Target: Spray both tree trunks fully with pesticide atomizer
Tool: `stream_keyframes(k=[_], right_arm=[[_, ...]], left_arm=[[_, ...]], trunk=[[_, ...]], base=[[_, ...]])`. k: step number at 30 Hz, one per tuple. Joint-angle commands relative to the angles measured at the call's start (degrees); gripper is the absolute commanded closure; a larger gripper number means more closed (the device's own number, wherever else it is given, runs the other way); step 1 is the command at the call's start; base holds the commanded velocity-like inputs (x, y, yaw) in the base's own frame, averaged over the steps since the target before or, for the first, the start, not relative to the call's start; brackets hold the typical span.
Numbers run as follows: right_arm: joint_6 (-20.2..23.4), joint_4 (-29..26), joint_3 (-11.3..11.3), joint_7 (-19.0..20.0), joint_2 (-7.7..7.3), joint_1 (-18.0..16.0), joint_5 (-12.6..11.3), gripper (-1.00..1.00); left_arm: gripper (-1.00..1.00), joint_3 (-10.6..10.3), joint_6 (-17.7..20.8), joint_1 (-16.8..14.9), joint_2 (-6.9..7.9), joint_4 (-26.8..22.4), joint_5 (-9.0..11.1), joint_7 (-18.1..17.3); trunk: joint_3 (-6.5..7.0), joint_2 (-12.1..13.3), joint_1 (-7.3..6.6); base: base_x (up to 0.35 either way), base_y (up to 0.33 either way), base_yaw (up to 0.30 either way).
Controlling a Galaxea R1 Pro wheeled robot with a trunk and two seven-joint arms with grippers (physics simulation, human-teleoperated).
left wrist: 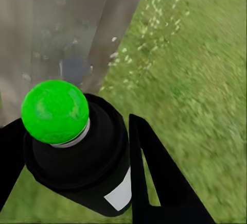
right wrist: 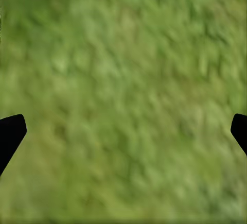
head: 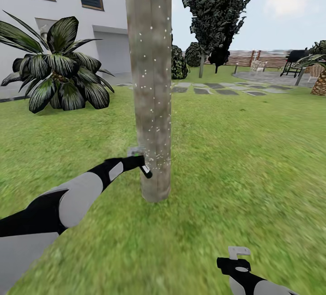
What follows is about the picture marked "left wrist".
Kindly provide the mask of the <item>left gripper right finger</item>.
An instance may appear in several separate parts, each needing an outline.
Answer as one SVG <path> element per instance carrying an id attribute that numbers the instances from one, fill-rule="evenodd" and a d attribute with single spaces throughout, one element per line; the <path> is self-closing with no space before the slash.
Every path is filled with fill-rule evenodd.
<path id="1" fill-rule="evenodd" d="M 149 123 L 129 114 L 133 224 L 216 224 Z M 161 206 L 149 203 L 144 152 Z"/>

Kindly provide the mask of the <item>pesticide atomizer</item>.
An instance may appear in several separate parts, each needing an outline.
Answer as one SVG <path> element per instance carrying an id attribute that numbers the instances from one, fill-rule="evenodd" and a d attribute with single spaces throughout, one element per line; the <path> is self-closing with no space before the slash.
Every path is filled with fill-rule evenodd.
<path id="1" fill-rule="evenodd" d="M 62 80 L 38 84 L 22 104 L 22 155 L 35 180 L 106 217 L 130 208 L 129 135 L 122 115 L 78 86 L 92 66 L 81 57 L 60 62 Z"/>

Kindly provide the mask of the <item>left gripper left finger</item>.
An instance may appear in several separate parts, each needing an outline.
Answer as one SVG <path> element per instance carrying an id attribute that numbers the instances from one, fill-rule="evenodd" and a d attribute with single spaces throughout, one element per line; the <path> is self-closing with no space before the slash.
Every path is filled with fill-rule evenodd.
<path id="1" fill-rule="evenodd" d="M 0 128 L 0 210 L 25 165 L 22 155 L 25 132 L 22 118 Z"/>

